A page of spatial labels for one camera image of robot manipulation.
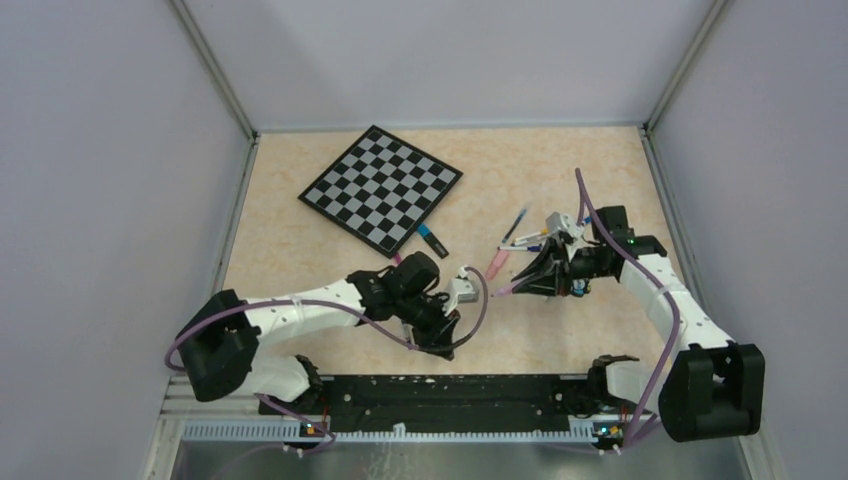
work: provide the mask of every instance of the pink highlighter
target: pink highlighter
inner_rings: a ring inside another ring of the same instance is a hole
[[[518,228],[518,224],[521,223],[521,219],[524,218],[524,215],[527,214],[527,209],[530,208],[530,204],[524,205],[521,211],[518,212],[518,217],[515,218],[515,221],[512,222],[512,226],[504,235],[503,240],[501,240],[501,245],[506,245],[509,241],[509,237],[512,236],[512,233]],[[492,263],[489,264],[489,268],[486,269],[486,280],[491,280],[495,278],[498,272],[501,270],[501,267],[506,263],[506,259],[509,258],[509,250],[498,250],[498,253],[495,254],[495,258],[492,259]]]

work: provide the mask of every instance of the chessboard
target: chessboard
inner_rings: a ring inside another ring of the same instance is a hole
[[[372,126],[298,198],[391,258],[461,176]]]

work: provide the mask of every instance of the gray floor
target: gray floor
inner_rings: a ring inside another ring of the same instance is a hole
[[[206,480],[255,443],[184,444],[172,480]],[[676,444],[663,433],[617,456],[588,456],[528,444],[338,444],[299,460],[265,450],[229,468],[229,479],[749,480],[735,439]]]

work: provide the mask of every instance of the white wall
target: white wall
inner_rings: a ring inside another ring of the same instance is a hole
[[[259,130],[637,123],[710,0],[188,0]]]
[[[162,0],[0,5],[0,478],[137,478],[246,140]]]
[[[658,132],[717,322],[766,356],[791,478],[845,478],[848,3],[736,2]]]

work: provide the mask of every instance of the table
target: table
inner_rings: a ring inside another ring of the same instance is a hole
[[[451,252],[444,260],[417,235],[401,254],[420,250],[441,269],[443,285],[463,264],[485,270],[521,206],[532,206],[516,235],[544,226],[553,211],[576,215],[580,167],[596,207],[625,205],[637,234],[653,234],[677,260],[635,127],[393,131],[462,170],[464,176],[426,220]],[[224,283],[244,297],[309,290],[389,261],[305,204],[298,194],[360,131],[262,135]],[[508,283],[533,258],[512,252],[491,283]],[[462,305],[454,338],[479,305]],[[397,319],[384,323],[400,335]],[[293,339],[273,354],[306,355],[322,374],[585,373],[603,354],[630,354],[649,364],[661,339],[644,311],[614,279],[593,282],[584,298],[515,295],[491,299],[477,335],[452,362],[412,352],[368,326]]]

